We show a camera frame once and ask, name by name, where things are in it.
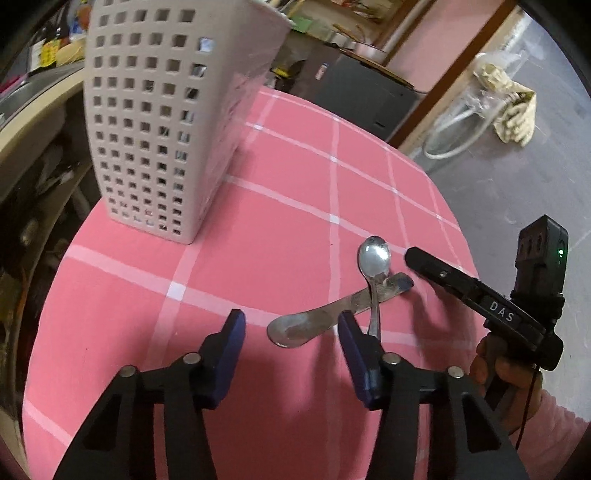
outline pink tablecloth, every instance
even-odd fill
[[[246,313],[245,345],[228,397],[206,413],[220,480],[364,478],[379,413],[355,398],[335,334],[284,350],[265,327],[363,288],[356,251],[371,234],[390,243],[394,272],[408,272],[402,256],[418,245],[475,273],[454,216],[412,161],[271,90],[192,245],[111,221],[99,203],[61,263],[31,357],[23,416],[33,478],[53,476],[122,365],[168,365],[233,307]],[[482,322],[413,278],[411,292],[382,305],[385,348],[420,367],[467,368]],[[422,438],[420,455],[425,447]]]

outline spoon handle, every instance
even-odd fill
[[[369,295],[371,296],[371,315],[369,317],[368,335],[381,339],[381,318],[379,315],[378,286],[374,282],[368,282]]]

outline metal spoon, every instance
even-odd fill
[[[381,340],[379,318],[378,284],[386,280],[390,273],[392,254],[386,240],[379,236],[370,236],[357,250],[357,266],[368,283],[371,296],[371,316],[368,334]]]

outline butter knife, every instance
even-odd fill
[[[410,290],[413,286],[413,279],[408,275],[404,273],[392,275],[378,285],[378,301],[383,303]],[[323,307],[276,318],[267,326],[267,336],[277,346],[296,348],[336,325],[340,313],[344,310],[351,310],[357,315],[369,310],[370,307],[369,290],[364,288]]]

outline white plastic basket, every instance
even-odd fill
[[[96,0],[86,125],[112,218],[193,241],[290,26],[258,0]]]

